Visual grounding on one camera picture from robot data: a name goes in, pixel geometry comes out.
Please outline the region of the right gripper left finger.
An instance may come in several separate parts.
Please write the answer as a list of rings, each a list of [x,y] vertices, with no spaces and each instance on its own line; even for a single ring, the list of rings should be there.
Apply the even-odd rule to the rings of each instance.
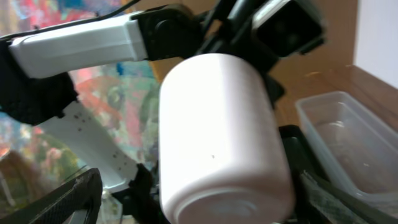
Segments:
[[[8,224],[95,224],[103,191],[100,172],[89,169],[40,200],[1,219]]]

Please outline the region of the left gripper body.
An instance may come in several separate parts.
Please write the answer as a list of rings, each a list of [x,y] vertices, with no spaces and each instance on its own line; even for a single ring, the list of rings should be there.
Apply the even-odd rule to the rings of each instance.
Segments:
[[[202,34],[206,34],[215,20],[219,28],[205,38],[199,54],[221,53],[237,56],[249,62],[261,75],[271,106],[285,93],[284,87],[269,75],[278,58],[260,43],[252,31],[254,13],[266,0],[219,0],[209,11],[198,15]]]

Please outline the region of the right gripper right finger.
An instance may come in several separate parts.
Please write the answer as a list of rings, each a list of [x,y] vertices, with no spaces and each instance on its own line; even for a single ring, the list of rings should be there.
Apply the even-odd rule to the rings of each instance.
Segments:
[[[307,223],[378,223],[394,224],[387,215],[307,171],[292,173],[299,221]]]

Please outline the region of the white pink cup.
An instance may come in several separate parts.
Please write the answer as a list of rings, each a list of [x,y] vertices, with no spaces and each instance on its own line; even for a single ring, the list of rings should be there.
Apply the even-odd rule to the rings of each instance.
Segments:
[[[295,195],[259,72],[228,54],[184,60],[160,88],[160,202],[170,223],[282,223]]]

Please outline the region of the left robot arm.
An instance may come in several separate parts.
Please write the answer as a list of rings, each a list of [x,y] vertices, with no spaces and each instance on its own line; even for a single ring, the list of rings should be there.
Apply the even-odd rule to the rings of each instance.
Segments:
[[[70,71],[123,61],[189,58],[226,53],[251,63],[261,74],[272,103],[285,90],[268,75],[276,58],[253,50],[249,20],[257,3],[241,6],[236,21],[227,14],[232,1],[220,1],[210,11],[192,14],[183,4],[142,12],[109,14],[1,38],[1,111],[15,120],[38,125],[62,117],[77,99]]]

